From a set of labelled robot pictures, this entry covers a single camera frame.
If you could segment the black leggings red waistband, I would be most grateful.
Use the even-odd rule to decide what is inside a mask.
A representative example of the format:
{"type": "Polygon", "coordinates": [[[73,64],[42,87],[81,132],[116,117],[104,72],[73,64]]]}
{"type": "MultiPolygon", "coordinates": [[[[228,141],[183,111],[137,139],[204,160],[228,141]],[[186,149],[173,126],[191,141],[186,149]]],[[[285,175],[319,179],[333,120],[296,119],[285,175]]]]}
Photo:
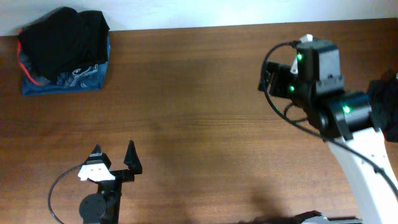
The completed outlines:
{"type": "Polygon", "coordinates": [[[24,53],[39,75],[55,82],[90,50],[90,29],[76,10],[62,7],[18,35],[24,53]]]}

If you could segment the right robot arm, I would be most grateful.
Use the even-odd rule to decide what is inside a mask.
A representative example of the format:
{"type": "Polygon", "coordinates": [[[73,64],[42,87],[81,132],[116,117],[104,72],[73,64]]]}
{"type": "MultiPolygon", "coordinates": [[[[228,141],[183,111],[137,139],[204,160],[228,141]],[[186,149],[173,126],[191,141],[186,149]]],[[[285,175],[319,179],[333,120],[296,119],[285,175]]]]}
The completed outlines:
{"type": "Polygon", "coordinates": [[[367,94],[345,90],[333,42],[277,44],[262,63],[259,90],[283,120],[327,142],[361,214],[351,223],[397,223],[397,178],[384,135],[367,94]]]}

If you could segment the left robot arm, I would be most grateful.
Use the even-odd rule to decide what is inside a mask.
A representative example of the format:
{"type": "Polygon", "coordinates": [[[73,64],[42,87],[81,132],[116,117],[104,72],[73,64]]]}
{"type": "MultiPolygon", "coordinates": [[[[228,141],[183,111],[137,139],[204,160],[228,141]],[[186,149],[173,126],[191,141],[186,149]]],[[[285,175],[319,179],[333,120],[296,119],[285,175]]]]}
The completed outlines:
{"type": "Polygon", "coordinates": [[[97,185],[97,192],[86,196],[80,203],[79,214],[83,223],[105,224],[119,222],[119,209],[123,183],[134,182],[135,176],[142,174],[142,164],[138,158],[134,141],[127,147],[124,164],[127,169],[110,170],[111,161],[95,146],[78,173],[81,181],[97,185]]]}

